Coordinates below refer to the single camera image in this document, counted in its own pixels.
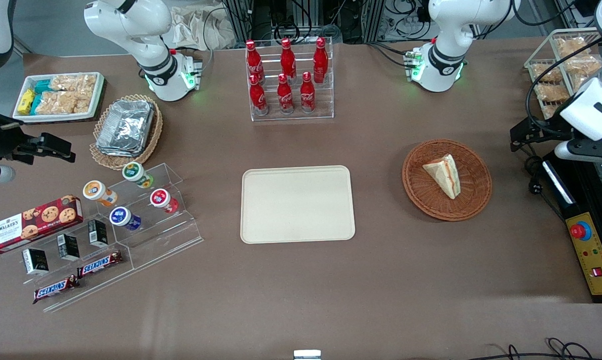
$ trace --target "walkers cookie box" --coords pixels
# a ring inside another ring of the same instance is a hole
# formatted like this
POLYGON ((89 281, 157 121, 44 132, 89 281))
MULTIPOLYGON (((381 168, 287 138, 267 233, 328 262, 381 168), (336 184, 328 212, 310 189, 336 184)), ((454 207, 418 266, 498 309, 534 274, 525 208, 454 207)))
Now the walkers cookie box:
POLYGON ((82 223, 81 201, 68 194, 0 221, 0 254, 82 223))

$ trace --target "white tray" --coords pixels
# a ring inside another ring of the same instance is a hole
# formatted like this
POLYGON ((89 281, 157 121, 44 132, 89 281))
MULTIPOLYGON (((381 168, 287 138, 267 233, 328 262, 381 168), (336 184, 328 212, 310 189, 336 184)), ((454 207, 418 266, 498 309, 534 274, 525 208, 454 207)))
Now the white tray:
POLYGON ((99 98, 101 97, 102 89, 103 89, 103 75, 100 72, 68 72, 68 73, 49 73, 47 75, 31 75, 27 76, 25 80, 23 80, 23 86, 21 87, 21 91, 19 93, 19 97, 17 98, 17 102, 14 105, 14 110, 12 110, 12 118, 23 121, 26 124, 36 124, 36 123, 63 123, 67 121, 77 121, 83 119, 90 119, 95 116, 95 112, 97 110, 97 106, 99 105, 99 98), (39 80, 52 80, 55 75, 96 75, 97 81, 94 84, 94 91, 92 92, 92 98, 90 100, 90 106, 88 107, 88 112, 79 112, 76 114, 50 114, 50 115, 22 115, 17 112, 17 107, 19 106, 19 102, 23 94, 25 94, 27 89, 34 89, 34 85, 39 80))
POLYGON ((244 243, 348 240, 354 233, 347 167, 265 168, 243 174, 244 243))

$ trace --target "brown table surface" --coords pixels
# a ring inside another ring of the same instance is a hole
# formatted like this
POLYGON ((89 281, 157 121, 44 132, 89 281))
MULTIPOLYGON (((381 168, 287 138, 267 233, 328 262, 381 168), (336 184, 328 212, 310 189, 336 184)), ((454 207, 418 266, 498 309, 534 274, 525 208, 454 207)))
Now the brown table surface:
MULTIPOLYGON (((429 93, 363 45, 335 50, 335 118, 250 121, 244 51, 218 51, 201 91, 159 102, 164 129, 148 166, 183 178, 205 241, 52 314, 31 305, 23 269, 0 256, 0 359, 468 358, 546 351, 544 338, 602 356, 602 305, 589 292, 564 224, 527 191, 509 129, 525 115, 523 62, 540 38, 475 41, 463 77, 429 93), (493 194, 477 217, 430 218, 406 196, 401 166, 422 141, 467 144, 487 163, 493 194), (340 164, 351 173, 356 235, 348 241, 244 244, 241 178, 255 168, 340 164)), ((415 44, 403 44, 411 48, 415 44)), ((27 55, 27 74, 99 71, 105 104, 151 94, 129 55, 27 55)), ((75 164, 15 164, 0 185, 0 220, 84 183, 121 179, 96 164, 94 123, 27 127, 72 142, 75 164)))

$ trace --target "wicker basket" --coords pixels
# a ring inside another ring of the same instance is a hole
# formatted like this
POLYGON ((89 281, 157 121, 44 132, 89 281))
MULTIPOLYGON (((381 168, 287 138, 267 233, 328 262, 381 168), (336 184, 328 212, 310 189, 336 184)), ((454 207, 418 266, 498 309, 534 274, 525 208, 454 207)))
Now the wicker basket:
POLYGON ((449 139, 420 143, 403 162, 403 186, 412 202, 425 214, 445 221, 463 221, 483 210, 493 193, 486 163, 468 146, 449 139), (461 193, 452 200, 422 167, 451 154, 458 170, 461 193))
MULTIPOLYGON (((145 150, 143 151, 143 153, 141 153, 141 155, 137 157, 105 155, 104 153, 101 153, 99 149, 97 149, 96 143, 90 144, 90 153, 92 154, 92 158, 94 159, 94 161, 98 164, 101 164, 102 166, 109 167, 110 169, 114 170, 123 169, 123 166, 125 166, 125 164, 129 162, 138 162, 140 164, 146 162, 150 155, 152 155, 152 152, 157 147, 157 142, 159 142, 159 137, 161 137, 161 130, 164 127, 164 117, 163 115, 161 115, 161 110, 159 110, 159 106, 154 100, 152 100, 152 98, 149 98, 145 95, 135 94, 123 96, 122 98, 119 98, 119 100, 147 101, 148 103, 154 105, 154 115, 152 117, 152 127, 150 128, 150 132, 148 133, 148 139, 145 145, 145 150)), ((103 129, 103 123, 108 117, 108 113, 110 112, 111 106, 112 105, 109 105, 107 109, 103 111, 99 118, 99 121, 97 121, 97 124, 94 126, 93 134, 95 140, 99 137, 99 134, 103 129)))

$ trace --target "red cap bottle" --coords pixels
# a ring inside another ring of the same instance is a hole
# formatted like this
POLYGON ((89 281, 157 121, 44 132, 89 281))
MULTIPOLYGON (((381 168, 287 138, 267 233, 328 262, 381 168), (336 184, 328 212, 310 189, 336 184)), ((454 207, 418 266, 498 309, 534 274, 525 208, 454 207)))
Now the red cap bottle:
POLYGON ((283 38, 281 40, 281 69, 290 83, 294 84, 297 80, 297 60, 295 54, 292 52, 292 43, 289 38, 283 38))
POLYGON ((254 114, 256 116, 264 116, 269 111, 268 103, 265 100, 265 91, 259 85, 259 77, 250 75, 250 100, 254 106, 254 114))
POLYGON ((315 85, 312 84, 310 71, 303 73, 303 84, 301 84, 301 110, 310 114, 315 111, 315 85))
POLYGON ((281 112, 285 115, 292 114, 295 111, 295 107, 292 104, 292 89, 290 88, 290 84, 288 84, 288 77, 285 73, 279 73, 278 75, 278 89, 276 89, 276 93, 278 94, 278 105, 281 112))
POLYGON ((316 50, 314 51, 314 82, 323 84, 328 73, 328 53, 326 52, 326 39, 316 39, 316 50))
POLYGON ((256 75, 259 79, 259 83, 263 84, 265 81, 265 73, 263 71, 263 62, 261 55, 257 51, 255 42, 251 39, 245 42, 245 48, 248 50, 246 61, 248 62, 248 75, 256 75))

